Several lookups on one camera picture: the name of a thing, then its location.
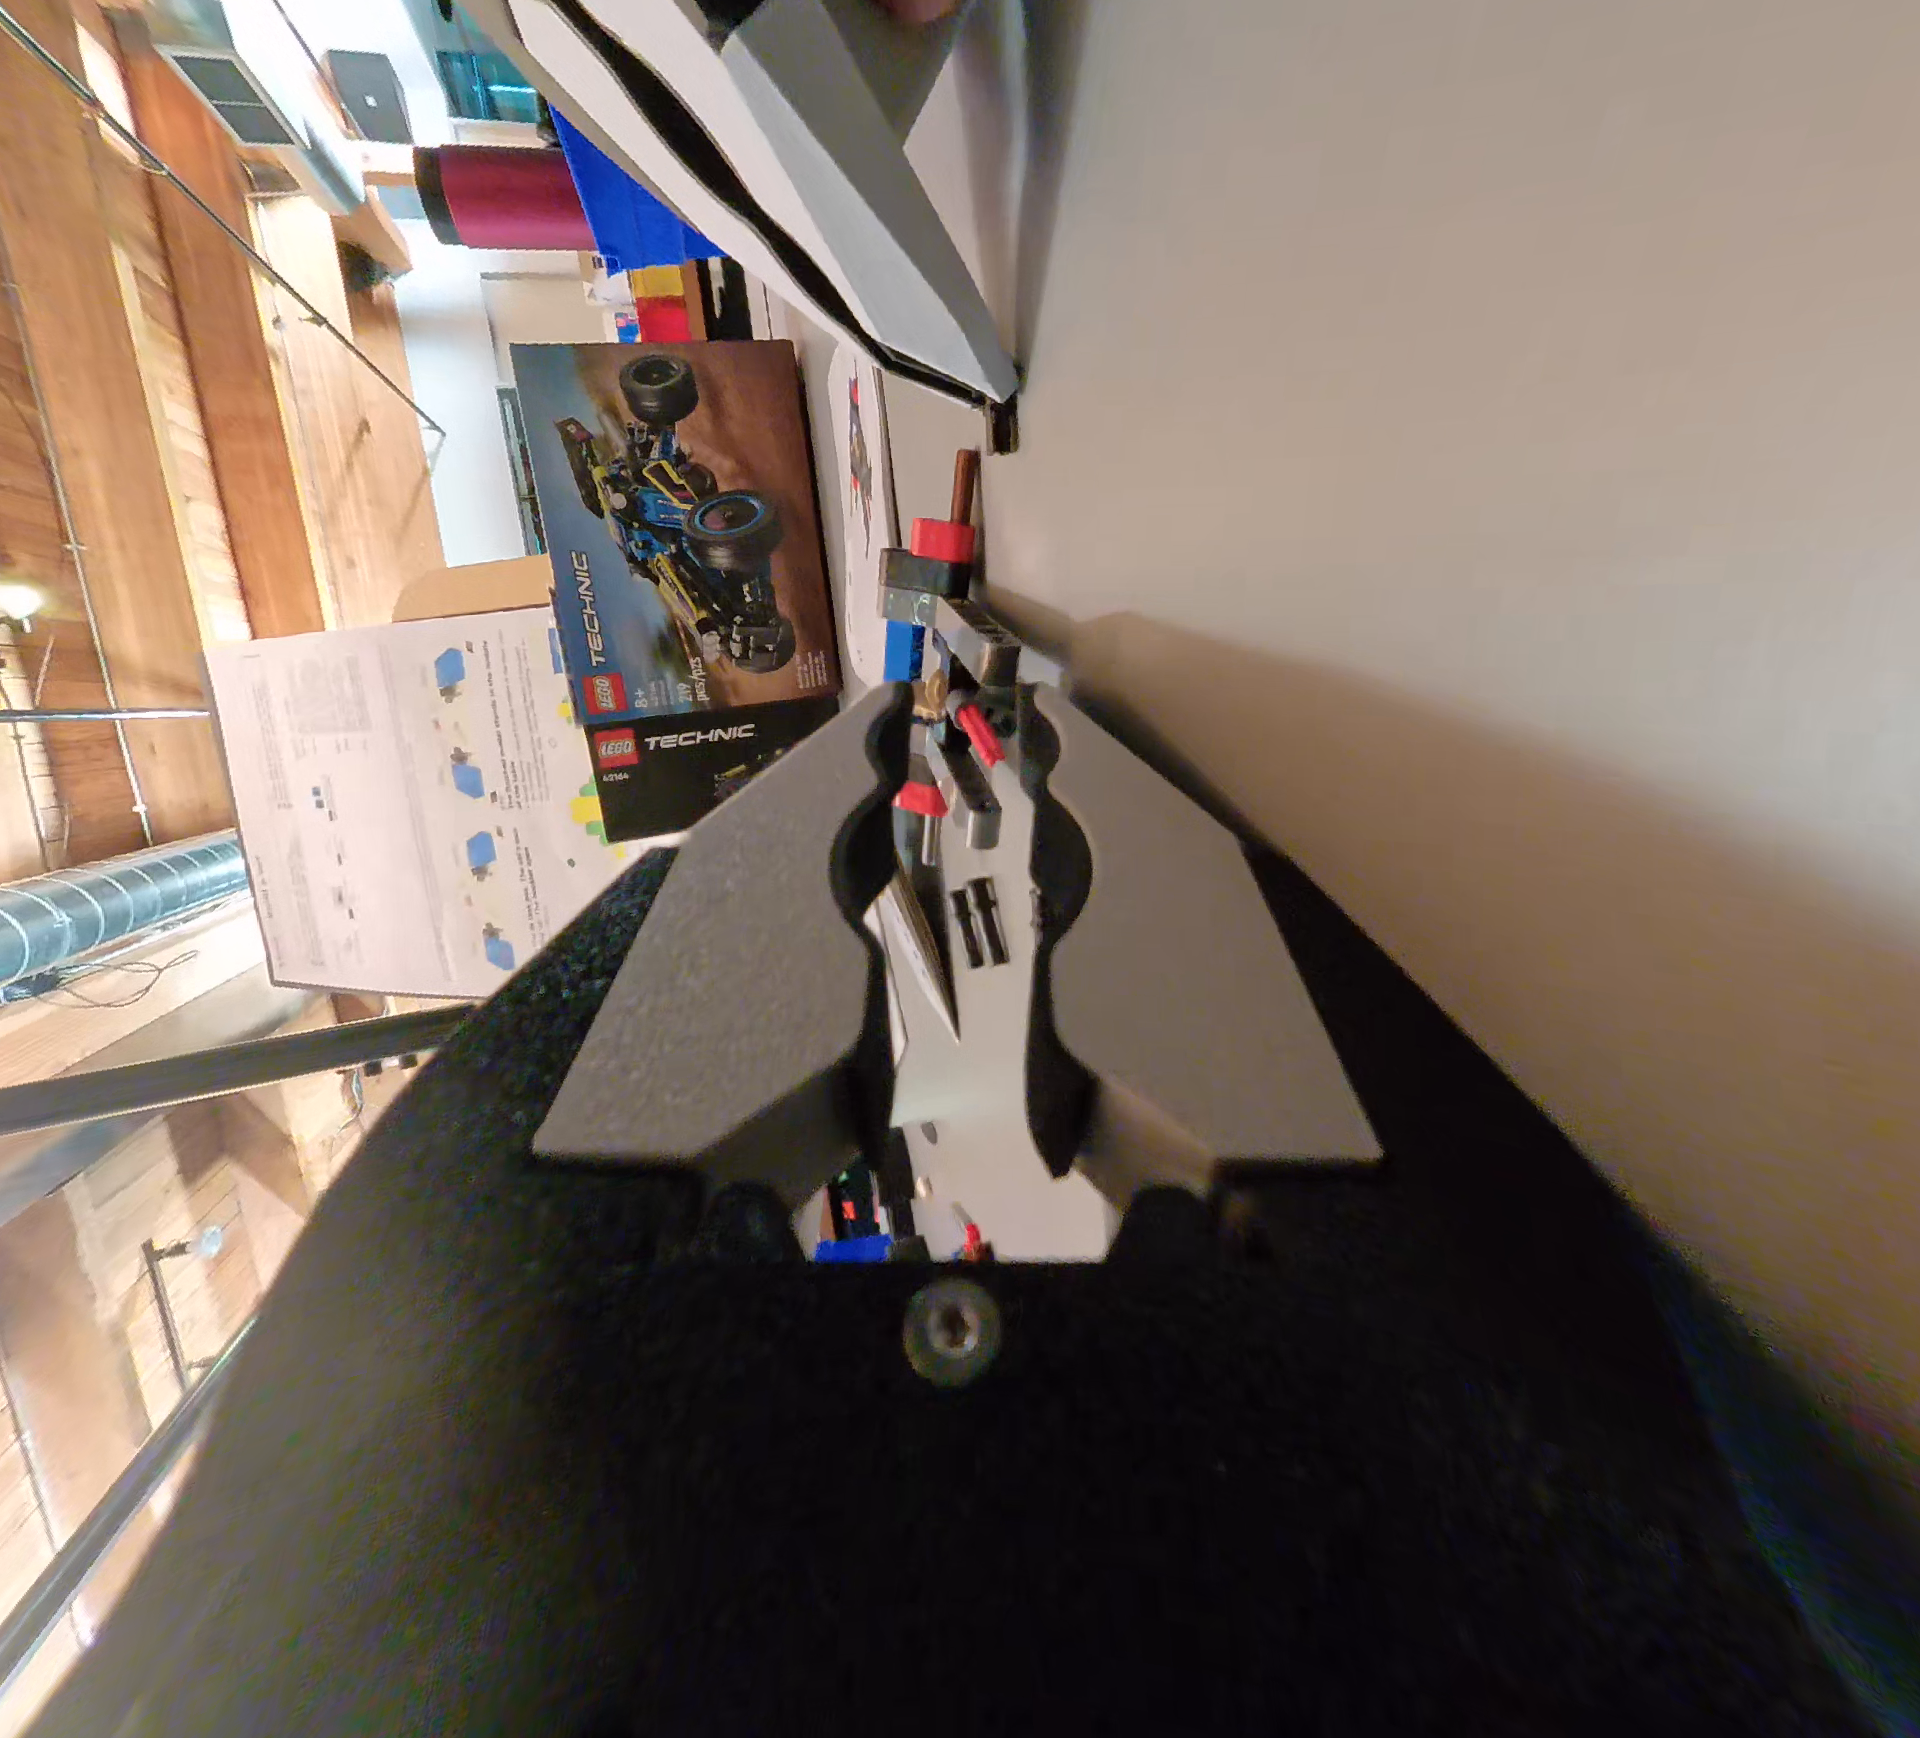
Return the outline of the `white printed instruction sheet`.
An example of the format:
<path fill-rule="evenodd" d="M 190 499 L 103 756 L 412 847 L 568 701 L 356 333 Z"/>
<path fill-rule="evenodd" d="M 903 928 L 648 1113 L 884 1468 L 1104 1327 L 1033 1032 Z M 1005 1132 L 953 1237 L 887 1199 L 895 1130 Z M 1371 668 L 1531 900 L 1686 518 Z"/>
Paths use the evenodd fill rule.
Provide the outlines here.
<path fill-rule="evenodd" d="M 550 610 L 211 647 L 210 720 L 280 986 L 483 1002 L 641 855 Z"/>

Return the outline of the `lego set box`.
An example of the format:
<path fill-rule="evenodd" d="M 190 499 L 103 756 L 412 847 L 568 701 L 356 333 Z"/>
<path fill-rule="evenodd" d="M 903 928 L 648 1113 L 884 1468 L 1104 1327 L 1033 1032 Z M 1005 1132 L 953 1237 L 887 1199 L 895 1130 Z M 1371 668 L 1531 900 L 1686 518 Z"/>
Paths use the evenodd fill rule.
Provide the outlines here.
<path fill-rule="evenodd" d="M 582 343 L 510 362 L 605 835 L 678 836 L 840 707 L 797 359 Z"/>

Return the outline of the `blue plastic bin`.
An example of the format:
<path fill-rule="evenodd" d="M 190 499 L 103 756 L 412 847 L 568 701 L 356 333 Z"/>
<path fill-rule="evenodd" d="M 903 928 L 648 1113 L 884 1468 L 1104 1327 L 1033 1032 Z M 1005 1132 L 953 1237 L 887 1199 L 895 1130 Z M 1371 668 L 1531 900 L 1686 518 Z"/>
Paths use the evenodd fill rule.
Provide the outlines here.
<path fill-rule="evenodd" d="M 555 105 L 544 101 L 542 110 L 586 217 L 592 248 L 611 271 L 727 256 L 715 240 L 599 150 Z"/>

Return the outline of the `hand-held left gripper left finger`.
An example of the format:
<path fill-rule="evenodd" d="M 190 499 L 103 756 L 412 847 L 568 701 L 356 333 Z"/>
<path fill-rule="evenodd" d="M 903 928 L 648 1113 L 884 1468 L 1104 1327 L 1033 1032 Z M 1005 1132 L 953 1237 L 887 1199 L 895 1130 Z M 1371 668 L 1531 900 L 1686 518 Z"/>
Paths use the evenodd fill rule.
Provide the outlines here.
<path fill-rule="evenodd" d="M 912 718 L 911 687 L 873 688 L 685 836 L 537 1157 L 797 1206 L 882 1156 L 897 1065 L 868 911 L 898 873 Z"/>

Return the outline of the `black speaker box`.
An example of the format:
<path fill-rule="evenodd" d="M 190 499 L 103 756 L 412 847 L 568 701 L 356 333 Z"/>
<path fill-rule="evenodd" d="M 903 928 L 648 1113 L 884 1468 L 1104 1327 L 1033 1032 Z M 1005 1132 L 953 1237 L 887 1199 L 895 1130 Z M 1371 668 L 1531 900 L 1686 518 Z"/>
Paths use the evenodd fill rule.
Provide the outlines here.
<path fill-rule="evenodd" d="M 367 145 L 412 147 L 405 91 L 385 53 L 329 49 L 323 53 L 323 66 L 356 138 Z"/>

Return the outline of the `open lego instruction booklet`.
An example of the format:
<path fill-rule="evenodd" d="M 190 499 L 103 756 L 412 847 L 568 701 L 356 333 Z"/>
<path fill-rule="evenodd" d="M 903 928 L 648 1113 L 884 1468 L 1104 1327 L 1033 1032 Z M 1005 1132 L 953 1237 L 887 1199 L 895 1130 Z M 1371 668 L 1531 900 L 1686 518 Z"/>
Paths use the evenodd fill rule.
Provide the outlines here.
<path fill-rule="evenodd" d="M 878 371 L 849 349 L 833 353 L 827 384 L 830 478 L 840 517 L 839 612 L 851 676 L 865 688 L 884 673 L 881 552 L 897 542 L 889 439 Z M 909 972 L 926 1006 L 957 1040 L 958 1006 L 940 942 L 914 892 L 911 864 L 897 858 L 897 878 L 871 913 L 895 972 Z"/>

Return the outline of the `glass window wall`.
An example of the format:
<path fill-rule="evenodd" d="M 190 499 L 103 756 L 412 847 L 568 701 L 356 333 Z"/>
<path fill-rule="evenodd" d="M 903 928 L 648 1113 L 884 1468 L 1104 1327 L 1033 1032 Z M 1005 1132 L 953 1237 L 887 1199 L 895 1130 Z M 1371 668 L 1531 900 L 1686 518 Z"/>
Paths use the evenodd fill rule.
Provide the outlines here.
<path fill-rule="evenodd" d="M 450 118 L 523 126 L 540 126 L 544 120 L 537 88 L 493 46 L 440 46 L 434 64 Z"/>

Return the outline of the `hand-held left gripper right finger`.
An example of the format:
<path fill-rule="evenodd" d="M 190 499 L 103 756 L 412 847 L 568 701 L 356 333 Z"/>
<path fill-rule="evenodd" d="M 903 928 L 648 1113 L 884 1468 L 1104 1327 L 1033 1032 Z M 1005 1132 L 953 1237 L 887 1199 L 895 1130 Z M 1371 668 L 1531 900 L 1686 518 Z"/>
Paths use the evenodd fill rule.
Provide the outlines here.
<path fill-rule="evenodd" d="M 1060 688 L 1020 711 L 1034 950 L 1027 1127 L 1114 1213 L 1379 1167 L 1240 841 Z"/>

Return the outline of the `partly built lego chassis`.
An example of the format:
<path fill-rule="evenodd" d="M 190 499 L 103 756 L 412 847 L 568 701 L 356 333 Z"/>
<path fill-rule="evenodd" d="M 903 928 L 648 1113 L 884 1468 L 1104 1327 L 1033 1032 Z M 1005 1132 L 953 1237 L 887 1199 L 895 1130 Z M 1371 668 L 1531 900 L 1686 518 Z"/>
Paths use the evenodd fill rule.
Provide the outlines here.
<path fill-rule="evenodd" d="M 947 844 L 994 847 L 994 773 L 1017 766 L 1034 694 L 1058 678 L 976 588 L 979 468 L 979 452 L 958 450 L 949 513 L 917 518 L 906 541 L 878 556 L 881 680 L 911 696 L 895 815 L 912 882 L 932 882 Z"/>

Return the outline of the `ribbed silver air duct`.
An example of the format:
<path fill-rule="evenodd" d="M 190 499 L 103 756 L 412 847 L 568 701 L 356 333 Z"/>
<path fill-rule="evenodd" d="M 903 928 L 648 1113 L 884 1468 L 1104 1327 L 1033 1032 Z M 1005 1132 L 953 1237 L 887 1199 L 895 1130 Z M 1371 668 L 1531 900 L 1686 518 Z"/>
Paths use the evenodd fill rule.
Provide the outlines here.
<path fill-rule="evenodd" d="M 4 882 L 4 1004 L 47 995 L 80 968 L 225 908 L 247 885 L 231 831 Z"/>

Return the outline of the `maroon insulated bottle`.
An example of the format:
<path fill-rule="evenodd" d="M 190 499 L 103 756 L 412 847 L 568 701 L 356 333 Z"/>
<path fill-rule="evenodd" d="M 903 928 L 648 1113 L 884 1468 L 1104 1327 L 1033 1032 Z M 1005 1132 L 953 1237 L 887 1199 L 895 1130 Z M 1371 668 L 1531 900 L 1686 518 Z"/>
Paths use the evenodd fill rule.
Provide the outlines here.
<path fill-rule="evenodd" d="M 592 231 L 557 149 L 412 149 L 424 222 L 445 247 L 491 253 L 592 253 Z"/>

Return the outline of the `grey steel beam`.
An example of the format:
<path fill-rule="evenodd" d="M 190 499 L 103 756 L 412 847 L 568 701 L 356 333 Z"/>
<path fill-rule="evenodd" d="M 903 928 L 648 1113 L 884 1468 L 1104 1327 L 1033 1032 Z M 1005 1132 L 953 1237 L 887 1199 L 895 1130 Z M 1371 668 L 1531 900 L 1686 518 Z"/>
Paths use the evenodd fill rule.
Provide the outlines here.
<path fill-rule="evenodd" d="M 201 1051 L 34 1080 L 2 1090 L 2 1136 L 63 1130 L 246 1093 L 299 1078 L 433 1053 L 477 1014 L 453 1004 L 290 1032 Z"/>

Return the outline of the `brown cardboard sheet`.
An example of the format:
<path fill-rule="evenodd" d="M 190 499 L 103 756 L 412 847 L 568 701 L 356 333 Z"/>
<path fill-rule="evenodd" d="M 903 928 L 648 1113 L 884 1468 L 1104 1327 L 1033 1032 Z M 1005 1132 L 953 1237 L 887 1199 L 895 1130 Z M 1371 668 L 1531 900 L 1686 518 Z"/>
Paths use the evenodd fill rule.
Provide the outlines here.
<path fill-rule="evenodd" d="M 442 564 L 416 574 L 403 587 L 394 621 L 466 619 L 516 609 L 549 610 L 553 588 L 553 567 L 547 555 Z"/>

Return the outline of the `wall air vent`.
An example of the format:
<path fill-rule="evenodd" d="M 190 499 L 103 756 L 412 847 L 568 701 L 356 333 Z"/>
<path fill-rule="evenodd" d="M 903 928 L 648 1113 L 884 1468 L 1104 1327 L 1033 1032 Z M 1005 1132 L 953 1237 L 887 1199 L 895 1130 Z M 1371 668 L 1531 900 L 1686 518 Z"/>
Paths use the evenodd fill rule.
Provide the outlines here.
<path fill-rule="evenodd" d="M 238 147 L 291 153 L 303 149 L 303 126 L 277 105 L 238 55 L 178 45 L 158 45 L 155 53 Z"/>

